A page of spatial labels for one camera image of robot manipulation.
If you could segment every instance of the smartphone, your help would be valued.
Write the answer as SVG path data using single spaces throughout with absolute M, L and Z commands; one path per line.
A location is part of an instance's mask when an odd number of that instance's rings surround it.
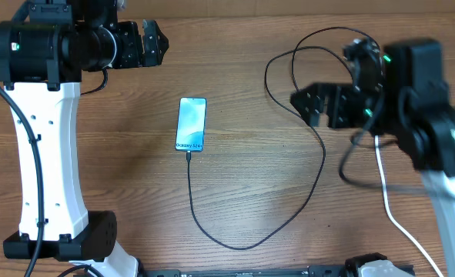
M 205 137 L 206 99 L 181 98 L 176 150 L 201 152 Z

